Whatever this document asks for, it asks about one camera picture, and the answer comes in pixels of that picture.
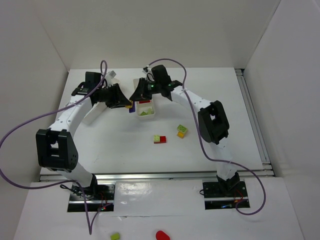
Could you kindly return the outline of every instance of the green block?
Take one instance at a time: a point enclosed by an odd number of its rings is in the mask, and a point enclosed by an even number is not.
[[[119,240],[120,239],[120,234],[117,232],[113,235],[110,236],[111,240]]]
[[[154,136],[153,136],[153,141],[154,141],[155,143],[160,142],[160,135],[154,135]]]
[[[188,131],[188,128],[186,128],[185,126],[182,126],[181,124],[176,129],[183,134],[186,134],[186,132]]]

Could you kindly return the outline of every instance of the yellow lego brick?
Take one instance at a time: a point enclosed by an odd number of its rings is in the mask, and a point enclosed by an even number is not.
[[[129,100],[129,101],[131,102],[131,105],[124,106],[126,109],[131,109],[133,107],[133,105],[134,105],[133,101],[131,101],[131,100]]]
[[[178,132],[177,136],[183,139],[185,135],[182,132]]]
[[[160,142],[160,135],[154,135],[154,136],[153,136],[153,142],[154,142],[154,143]]]

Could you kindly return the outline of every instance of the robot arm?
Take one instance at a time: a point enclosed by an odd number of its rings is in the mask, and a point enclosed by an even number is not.
[[[109,72],[106,75],[107,85],[105,87],[99,87],[90,97],[63,111],[49,128],[38,130],[35,136],[39,165],[69,180],[79,182],[88,195],[98,192],[97,179],[78,162],[79,155],[73,137],[82,119],[94,104],[103,102],[112,109],[131,105],[117,83],[108,84],[115,75],[114,71]],[[74,105],[81,100],[97,86],[100,80],[100,73],[86,72],[85,82],[82,82],[73,91],[67,105]]]
[[[182,83],[172,81],[163,65],[158,65],[149,70],[143,69],[146,78],[140,78],[137,88],[130,97],[131,101],[143,101],[152,99],[153,94],[161,94],[170,101],[181,104],[191,109],[184,91],[187,91],[193,108],[197,113],[197,120],[201,137],[208,143],[216,159],[231,161],[232,156],[227,147],[229,135],[229,122],[220,101],[211,102],[203,99],[188,89],[183,89]],[[217,178],[222,190],[229,191],[240,181],[235,167],[228,163],[216,162]]]

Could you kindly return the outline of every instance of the metal frame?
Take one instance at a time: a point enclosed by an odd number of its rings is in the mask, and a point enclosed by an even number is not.
[[[255,170],[254,173],[259,177],[274,177],[274,171],[268,156],[267,148],[263,140],[263,136],[258,124],[257,116],[254,110],[253,103],[249,94],[246,80],[243,76],[242,69],[235,69],[235,74],[239,82],[240,90],[244,100],[244,104],[252,126],[254,138],[258,147],[260,158],[263,165],[263,170]],[[238,171],[240,179],[254,177],[248,171]],[[114,184],[116,181],[155,181],[155,180],[190,180],[202,179],[203,181],[217,181],[216,171],[195,171],[195,172],[156,172],[156,173],[105,173],[96,174],[99,184]],[[40,175],[40,182],[57,182],[65,180],[61,175],[50,174]]]
[[[236,74],[236,78],[238,79],[239,82],[239,86],[240,86],[240,90],[242,93],[242,97],[244,100],[244,104],[246,107],[246,111],[248,113],[249,116],[249,120],[252,126],[252,130],[253,130],[253,135],[259,150],[259,154],[261,157],[261,161],[263,163],[270,163],[270,159],[269,159],[269,155],[267,152],[267,148],[259,127],[259,123],[258,123],[258,119],[256,116],[256,112],[254,109],[254,105],[252,103],[251,97],[250,97],[250,93],[248,90],[248,86],[245,80],[245,77],[243,75],[243,70],[242,69],[235,69],[235,74]]]
[[[249,198],[247,196],[241,198],[241,197],[215,197],[215,198],[205,198],[205,202],[218,202],[218,201],[232,201],[232,200],[248,200]],[[108,204],[113,204],[115,201],[114,200],[108,200]],[[79,201],[69,201],[68,204],[84,204],[85,202],[82,200]],[[101,200],[86,200],[87,204],[100,204]]]

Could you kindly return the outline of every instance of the red object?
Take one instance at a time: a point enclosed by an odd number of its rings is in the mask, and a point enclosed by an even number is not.
[[[165,234],[163,231],[158,231],[155,234],[155,238],[156,240],[170,240],[170,237],[167,234]]]
[[[165,144],[167,142],[166,136],[160,136],[160,141],[155,141],[155,144]]]
[[[139,101],[139,104],[146,104],[146,103],[150,103],[150,100]]]

